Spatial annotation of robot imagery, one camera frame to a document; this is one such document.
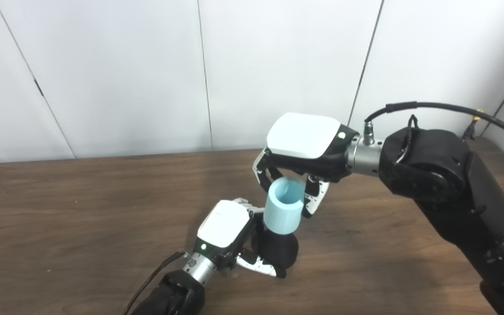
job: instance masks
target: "metal cylinder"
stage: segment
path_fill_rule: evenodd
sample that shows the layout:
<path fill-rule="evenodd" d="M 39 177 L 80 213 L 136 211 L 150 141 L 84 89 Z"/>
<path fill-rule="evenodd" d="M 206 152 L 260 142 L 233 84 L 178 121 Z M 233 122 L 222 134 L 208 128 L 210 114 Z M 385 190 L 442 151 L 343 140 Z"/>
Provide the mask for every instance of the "metal cylinder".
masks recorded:
<path fill-rule="evenodd" d="M 366 145 L 362 137 L 354 138 L 348 150 L 347 165 L 353 173 L 378 176 L 378 164 L 380 162 L 380 151 L 382 151 L 383 140 L 374 140 L 372 144 Z"/>
<path fill-rule="evenodd" d="M 211 279 L 216 270 L 217 267 L 215 264 L 200 253 L 194 253 L 192 259 L 184 266 L 184 271 L 189 273 L 196 281 L 204 286 Z"/>
<path fill-rule="evenodd" d="M 375 143 L 375 133 L 372 127 L 372 121 L 364 123 L 363 144 L 372 145 Z"/>

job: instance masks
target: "wooden table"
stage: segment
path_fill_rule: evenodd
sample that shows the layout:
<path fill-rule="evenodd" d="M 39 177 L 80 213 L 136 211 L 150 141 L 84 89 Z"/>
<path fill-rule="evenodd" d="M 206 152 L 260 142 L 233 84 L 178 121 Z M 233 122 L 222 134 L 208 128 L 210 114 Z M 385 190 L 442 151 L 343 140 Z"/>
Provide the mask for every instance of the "wooden table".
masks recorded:
<path fill-rule="evenodd" d="M 504 154 L 473 145 L 504 187 Z M 120 314 L 218 200 L 264 204 L 258 151 L 0 164 L 0 314 Z M 331 186 L 296 235 L 288 278 L 218 273 L 202 314 L 494 313 L 456 247 L 377 178 Z"/>

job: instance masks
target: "wall seam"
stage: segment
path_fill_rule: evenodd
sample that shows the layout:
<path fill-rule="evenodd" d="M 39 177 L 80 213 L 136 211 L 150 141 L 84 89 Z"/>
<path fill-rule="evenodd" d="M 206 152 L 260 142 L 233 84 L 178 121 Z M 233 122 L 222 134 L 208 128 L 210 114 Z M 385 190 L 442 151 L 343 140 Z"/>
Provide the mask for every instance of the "wall seam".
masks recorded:
<path fill-rule="evenodd" d="M 70 148 L 71 154 L 73 155 L 74 159 L 76 159 L 77 156 L 75 155 L 75 152 L 74 152 L 73 148 L 71 147 L 71 144 L 70 144 L 69 140 L 67 139 L 66 134 L 63 132 L 62 126 L 58 122 L 58 119 L 56 118 L 56 115 L 54 114 L 54 111 L 52 110 L 52 107 L 48 103 L 48 100 L 46 99 L 46 96 L 44 95 L 44 92 L 42 92 L 42 88 L 40 87 L 40 82 L 38 82 L 38 80 L 36 80 L 36 77 L 34 76 L 34 72 L 32 71 L 32 68 L 30 67 L 30 64 L 26 60 L 25 55 L 22 52 L 22 49 L 18 45 L 17 39 L 14 37 L 14 34 L 11 31 L 11 28 L 10 28 L 9 24 L 7 23 L 7 20 L 6 20 L 6 18 L 5 18 L 5 16 L 4 16 L 4 14 L 3 14 L 3 12 L 2 12 L 1 9 L 0 9 L 0 16 L 1 16 L 2 20 L 3 20 L 3 22 L 5 23 L 5 26 L 7 27 L 7 30 L 9 31 L 9 34 L 12 37 L 13 42 L 14 42 L 15 46 L 18 49 L 18 52 L 21 54 L 22 60 L 24 61 L 24 63 L 26 64 L 26 67 L 28 68 L 28 71 L 30 72 L 30 75 L 32 76 L 34 84 L 38 88 L 38 91 L 40 92 L 40 95 L 42 96 L 42 98 L 44 98 L 44 102 L 46 103 L 46 106 L 48 106 L 48 109 L 50 110 L 50 114 L 52 114 L 52 117 L 54 118 L 54 122 L 56 122 L 56 125 L 58 126 L 58 129 L 59 129 L 60 133 L 63 136 L 63 139 L 66 141 L 67 146 Z"/>
<path fill-rule="evenodd" d="M 200 12 L 200 0 L 196 0 L 198 3 L 198 19 L 199 19 L 199 37 L 202 42 L 202 61 L 203 61 L 203 77 L 206 83 L 206 100 L 207 100 L 207 116 L 210 122 L 210 141 L 211 141 L 211 151 L 214 150 L 214 133 L 211 127 L 211 110 L 210 110 L 210 92 L 207 87 L 207 71 L 206 71 L 206 53 L 203 49 L 203 32 L 202 32 L 202 13 Z"/>
<path fill-rule="evenodd" d="M 371 41 L 368 44 L 367 55 L 364 58 L 363 69 L 360 72 L 359 84 L 357 85 L 357 91 L 355 92 L 355 97 L 353 98 L 353 106 L 351 106 L 350 116 L 347 119 L 347 126 L 348 127 L 349 127 L 350 122 L 351 122 L 351 117 L 354 115 L 354 109 L 355 109 L 355 105 L 357 103 L 357 96 L 359 95 L 359 90 L 361 89 L 361 84 L 363 82 L 363 76 L 364 76 L 364 70 L 365 70 L 365 68 L 367 66 L 368 56 L 371 54 L 372 42 L 375 39 L 376 28 L 378 27 L 378 21 L 380 20 L 380 13 L 382 13 L 382 7 L 383 6 L 384 6 L 384 0 L 382 0 L 382 2 L 380 2 L 380 8 L 378 8 L 378 14 L 376 16 L 376 21 L 374 22 L 374 28 L 372 30 Z"/>

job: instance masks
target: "black cable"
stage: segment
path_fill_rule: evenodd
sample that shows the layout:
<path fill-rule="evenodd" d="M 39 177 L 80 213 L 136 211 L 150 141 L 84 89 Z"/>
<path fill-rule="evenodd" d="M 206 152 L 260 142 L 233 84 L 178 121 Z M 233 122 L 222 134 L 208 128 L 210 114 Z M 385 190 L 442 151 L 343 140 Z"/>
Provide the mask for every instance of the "black cable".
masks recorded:
<path fill-rule="evenodd" d="M 176 252 L 176 253 L 172 254 L 170 257 L 168 257 L 167 259 L 165 259 L 162 262 L 162 264 L 160 264 L 160 266 L 158 268 L 156 268 L 155 271 L 153 271 L 152 274 L 150 274 L 150 276 L 147 278 L 147 280 L 143 283 L 143 285 L 134 294 L 134 296 L 132 297 L 132 299 L 129 301 L 128 306 L 126 306 L 126 309 L 124 309 L 124 312 L 122 313 L 122 315 L 128 315 L 128 312 L 130 311 L 130 308 L 137 301 L 137 298 L 139 297 L 139 295 L 144 291 L 144 289 L 147 287 L 147 285 L 149 285 L 149 283 L 151 281 L 153 281 L 153 278 L 158 273 L 160 273 L 160 271 L 164 267 L 168 266 L 168 264 L 170 264 L 171 262 L 175 261 L 176 259 L 179 259 L 180 257 L 184 256 L 184 254 L 186 254 L 186 253 L 184 253 L 184 252 Z"/>
<path fill-rule="evenodd" d="M 438 102 L 400 102 L 397 104 L 386 104 L 386 107 L 381 108 L 380 110 L 377 110 L 376 112 L 370 114 L 365 122 L 372 121 L 376 117 L 386 114 L 386 113 L 393 113 L 393 112 L 398 112 L 400 110 L 406 110 L 406 109 L 414 109 L 418 107 L 424 107 L 424 108 L 438 108 L 438 109 L 445 109 L 445 110 L 450 110 L 452 112 L 459 112 L 459 113 L 465 113 L 469 114 L 472 116 L 477 116 L 482 118 L 483 120 L 486 120 L 498 127 L 500 127 L 502 130 L 504 130 L 504 121 L 497 119 L 494 116 L 488 115 L 486 113 L 479 112 L 478 110 L 472 109 L 472 108 L 467 108 L 467 107 L 462 107 L 462 106 L 456 106 L 456 105 L 450 105 L 450 104 L 442 104 Z"/>
<path fill-rule="evenodd" d="M 408 120 L 408 130 L 406 132 L 406 137 L 404 138 L 404 143 L 402 144 L 402 149 L 400 150 L 400 154 L 398 154 L 396 163 L 402 162 L 406 158 L 406 156 L 408 156 L 408 153 L 410 153 L 413 138 L 412 124 L 416 129 L 420 128 L 420 126 L 417 124 L 417 117 L 415 115 L 412 115 Z"/>

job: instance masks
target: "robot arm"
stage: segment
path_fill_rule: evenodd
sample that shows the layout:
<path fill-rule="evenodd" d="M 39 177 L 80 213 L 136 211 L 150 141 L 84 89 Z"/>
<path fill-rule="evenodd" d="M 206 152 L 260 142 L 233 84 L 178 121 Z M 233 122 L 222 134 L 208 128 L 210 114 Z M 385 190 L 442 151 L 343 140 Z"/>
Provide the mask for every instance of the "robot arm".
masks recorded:
<path fill-rule="evenodd" d="M 419 129 L 414 116 L 385 141 L 374 140 L 372 129 L 368 120 L 361 137 L 330 118 L 286 114 L 254 162 L 258 182 L 267 191 L 266 173 L 280 177 L 277 168 L 307 173 L 303 215 L 310 217 L 330 182 L 351 173 L 378 176 L 392 193 L 413 199 L 439 235 L 460 248 L 483 279 L 482 293 L 504 315 L 504 193 L 484 163 L 455 134 Z"/>
<path fill-rule="evenodd" d="M 375 141 L 372 124 L 364 136 L 333 118 L 288 113 L 272 127 L 268 146 L 260 152 L 252 169 L 267 192 L 272 181 L 282 177 L 278 168 L 308 174 L 302 215 L 312 217 L 330 183 L 353 172 L 377 176 L 382 141 Z"/>
<path fill-rule="evenodd" d="M 264 208 L 248 200 L 221 200 L 200 225 L 193 254 L 184 255 L 182 269 L 164 275 L 159 285 L 132 315 L 197 315 L 205 304 L 205 286 L 216 271 L 237 265 L 270 275 L 285 277 L 286 271 L 272 266 L 244 244 L 262 224 Z"/>

